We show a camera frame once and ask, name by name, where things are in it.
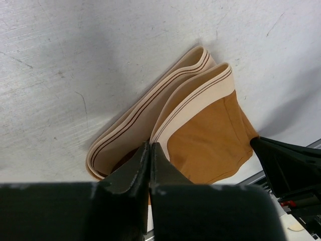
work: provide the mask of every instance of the red component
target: red component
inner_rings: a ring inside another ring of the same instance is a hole
[[[296,203],[292,200],[286,201],[286,202],[281,202],[280,205],[281,205],[281,207],[284,207],[284,206],[296,207]]]

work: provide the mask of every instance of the scratch mark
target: scratch mark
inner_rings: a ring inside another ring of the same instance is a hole
[[[78,93],[75,91],[76,94],[79,94],[82,97],[82,100],[84,101],[84,105],[85,105],[85,112],[86,112],[86,122],[87,122],[87,128],[88,128],[88,114],[87,114],[87,107],[86,107],[86,102],[85,102],[85,98],[81,93]]]
[[[52,23],[52,21],[50,20],[50,18],[49,18],[49,16],[48,16],[47,12],[45,11],[45,9],[44,9],[44,8],[42,7],[42,5],[40,4],[39,0],[38,0],[37,2],[38,2],[38,4],[39,4],[39,6],[41,7],[42,11],[45,13],[45,15],[46,15],[46,17],[47,17],[47,19],[48,19],[51,27],[52,27],[54,30],[56,30],[55,27],[54,27],[54,25],[53,25],[53,23]],[[68,70],[70,70],[69,65],[67,64],[67,61],[66,61],[65,52],[64,52],[64,50],[62,49],[62,46],[61,46],[61,41],[60,41],[60,39],[59,39],[58,36],[56,36],[56,38],[57,38],[57,40],[58,40],[59,47],[60,47],[60,49],[61,49],[61,53],[62,53],[62,55],[63,55],[63,57],[64,57],[65,64],[66,64]]]
[[[152,38],[150,38],[150,39],[157,38],[158,36],[163,35],[163,34],[166,34],[167,32],[169,32],[169,30],[165,30],[165,32],[162,32],[162,33],[160,33],[160,34],[157,34],[156,36],[154,36],[154,37],[152,37]]]
[[[223,18],[221,18],[221,20],[218,22],[218,24],[216,25],[217,27],[220,25],[220,23],[225,19],[225,17],[230,13],[230,11],[232,10],[232,8],[234,8],[236,2],[233,4],[233,6],[225,13],[225,15],[223,16]]]
[[[50,121],[50,118],[47,120],[46,126],[45,126],[45,128],[42,130],[40,136],[42,136],[42,134],[44,133],[44,131],[45,131],[45,129],[46,129],[47,127],[50,127],[50,126],[51,126],[52,122],[49,123],[49,121]]]
[[[61,72],[61,70],[59,70],[59,72],[57,73],[57,75],[59,75],[60,78],[65,78],[65,76],[64,76],[63,72]]]
[[[173,6],[171,6],[172,9],[176,9],[178,12],[180,12],[180,10],[178,8],[175,8]]]
[[[279,18],[276,20],[275,24],[272,26],[272,28],[269,30],[269,32],[267,32],[266,37],[269,36],[270,32],[272,31],[272,29],[274,29],[275,25],[281,20],[281,18],[282,18],[282,16],[283,16],[284,13],[282,13],[282,14],[279,16]]]
[[[4,52],[0,52],[0,53],[2,53],[3,55],[8,56],[8,57],[11,58],[11,59],[14,59],[14,60],[18,61],[19,63],[22,63],[22,64],[28,66],[28,67],[31,68],[31,69],[33,69],[33,67],[32,67],[31,65],[26,64],[25,62],[22,62],[20,59],[16,59],[15,57],[9,56],[8,54],[6,54],[6,53],[4,53]]]
[[[9,26],[8,26],[6,21],[2,20],[2,22],[4,22],[4,24],[7,26],[7,28],[9,28]]]
[[[167,36],[167,32],[168,32],[168,31],[165,32],[165,36],[166,36],[167,42],[169,42],[169,37]]]
[[[82,24],[83,24],[82,17],[84,14],[84,6],[85,6],[85,1],[82,1],[81,7],[80,7],[80,14],[78,16],[78,28],[79,29],[82,29]]]

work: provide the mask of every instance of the fabric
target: fabric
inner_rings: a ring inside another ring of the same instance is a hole
[[[184,82],[216,63],[202,46],[190,50],[145,96],[105,131],[90,147],[86,167],[103,179],[133,155],[133,150],[150,138],[160,112],[170,95]]]
[[[252,156],[258,134],[234,91],[207,106],[168,141],[171,163],[193,183],[214,183],[234,175]]]

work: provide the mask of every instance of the beige underwear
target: beige underwear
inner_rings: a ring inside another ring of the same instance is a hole
[[[150,139],[192,182],[213,183],[251,157],[256,136],[237,102],[231,66],[216,65],[199,46],[94,142],[86,164],[103,179]]]

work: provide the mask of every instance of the gray table surface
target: gray table surface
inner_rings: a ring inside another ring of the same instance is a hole
[[[263,136],[321,137],[319,0],[1,0],[0,182],[89,181],[90,144],[203,44]],[[245,179],[261,170],[249,162]]]

